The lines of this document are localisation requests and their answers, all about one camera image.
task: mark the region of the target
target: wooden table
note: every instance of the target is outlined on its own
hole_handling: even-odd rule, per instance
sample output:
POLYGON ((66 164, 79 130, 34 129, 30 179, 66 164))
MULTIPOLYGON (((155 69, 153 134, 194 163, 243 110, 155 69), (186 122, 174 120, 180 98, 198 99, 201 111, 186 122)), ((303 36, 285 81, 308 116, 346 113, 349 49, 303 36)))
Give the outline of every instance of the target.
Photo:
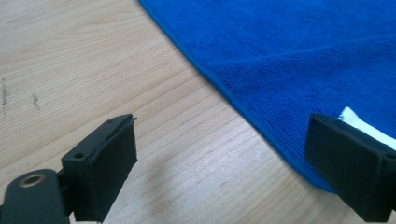
POLYGON ((363 223, 294 173, 135 0, 1 1, 0 81, 1 201, 134 113, 139 162, 105 223, 363 223))

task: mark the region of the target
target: screw hole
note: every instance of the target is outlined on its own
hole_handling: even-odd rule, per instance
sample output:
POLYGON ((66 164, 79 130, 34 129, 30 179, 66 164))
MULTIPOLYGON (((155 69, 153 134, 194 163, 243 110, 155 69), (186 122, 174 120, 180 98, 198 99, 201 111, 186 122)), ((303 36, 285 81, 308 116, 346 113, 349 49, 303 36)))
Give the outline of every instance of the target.
POLYGON ((84 153, 78 153, 78 154, 75 155, 75 158, 76 158, 76 159, 81 159, 81 158, 83 158, 84 156, 85 156, 84 153))
POLYGON ((46 178, 43 174, 34 174, 25 177, 23 180, 20 181, 21 188, 30 188, 46 178))

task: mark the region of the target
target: blue towel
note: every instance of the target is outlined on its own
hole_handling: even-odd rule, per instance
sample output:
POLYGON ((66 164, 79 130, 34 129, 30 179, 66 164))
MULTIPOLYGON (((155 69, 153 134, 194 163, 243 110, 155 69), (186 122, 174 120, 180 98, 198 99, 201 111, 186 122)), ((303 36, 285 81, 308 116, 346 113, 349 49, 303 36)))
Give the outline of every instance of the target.
POLYGON ((140 0, 192 64, 315 186, 311 113, 350 106, 396 137, 396 1, 140 0))

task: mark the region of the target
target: white paper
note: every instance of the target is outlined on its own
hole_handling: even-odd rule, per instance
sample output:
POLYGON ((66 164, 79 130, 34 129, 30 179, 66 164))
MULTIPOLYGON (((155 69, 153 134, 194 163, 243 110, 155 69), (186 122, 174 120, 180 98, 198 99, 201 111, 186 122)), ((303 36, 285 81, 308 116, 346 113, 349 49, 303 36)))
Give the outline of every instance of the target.
POLYGON ((342 120, 343 122, 351 125, 352 127, 361 130, 364 133, 369 134, 379 142, 388 145, 389 147, 393 148, 396 150, 396 140, 387 136, 384 133, 381 133, 378 129, 375 127, 371 126, 370 124, 364 122, 361 120, 358 115, 353 112, 351 108, 348 106, 343 110, 341 115, 338 117, 338 119, 342 120))

